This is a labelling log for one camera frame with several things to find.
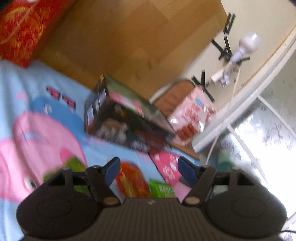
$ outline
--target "cardboard box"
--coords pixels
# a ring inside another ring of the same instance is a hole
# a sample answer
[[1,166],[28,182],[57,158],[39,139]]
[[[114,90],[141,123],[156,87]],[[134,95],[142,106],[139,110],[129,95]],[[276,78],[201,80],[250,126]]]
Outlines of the cardboard box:
[[163,114],[109,75],[101,80],[84,105],[86,133],[125,147],[157,153],[175,137]]

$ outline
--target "orange package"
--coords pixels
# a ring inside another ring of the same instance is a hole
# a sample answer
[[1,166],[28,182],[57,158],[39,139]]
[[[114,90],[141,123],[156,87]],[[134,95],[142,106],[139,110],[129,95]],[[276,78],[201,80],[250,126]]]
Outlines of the orange package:
[[116,182],[124,197],[152,197],[141,170],[134,164],[121,162],[121,169],[116,177]]

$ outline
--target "brown cushion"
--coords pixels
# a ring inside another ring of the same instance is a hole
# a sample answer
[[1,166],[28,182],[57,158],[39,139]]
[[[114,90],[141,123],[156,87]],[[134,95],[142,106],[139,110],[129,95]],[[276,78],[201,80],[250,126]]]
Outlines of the brown cushion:
[[184,98],[194,89],[194,84],[190,80],[181,80],[173,84],[164,94],[162,94],[153,104],[168,117]]

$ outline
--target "wooden cabinet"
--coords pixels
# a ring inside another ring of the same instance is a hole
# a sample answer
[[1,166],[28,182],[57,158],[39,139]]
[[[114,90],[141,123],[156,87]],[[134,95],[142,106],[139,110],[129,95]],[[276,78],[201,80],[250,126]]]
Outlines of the wooden cabinet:
[[40,59],[87,87],[108,73],[149,98],[225,23],[220,0],[78,0]]

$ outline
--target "black cable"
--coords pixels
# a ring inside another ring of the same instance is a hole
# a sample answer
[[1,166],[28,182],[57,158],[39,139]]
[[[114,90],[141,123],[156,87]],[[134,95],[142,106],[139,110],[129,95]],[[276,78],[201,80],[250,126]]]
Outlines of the black cable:
[[283,231],[280,231],[279,233],[280,234],[281,233],[293,233],[293,234],[296,234],[296,230],[283,230]]

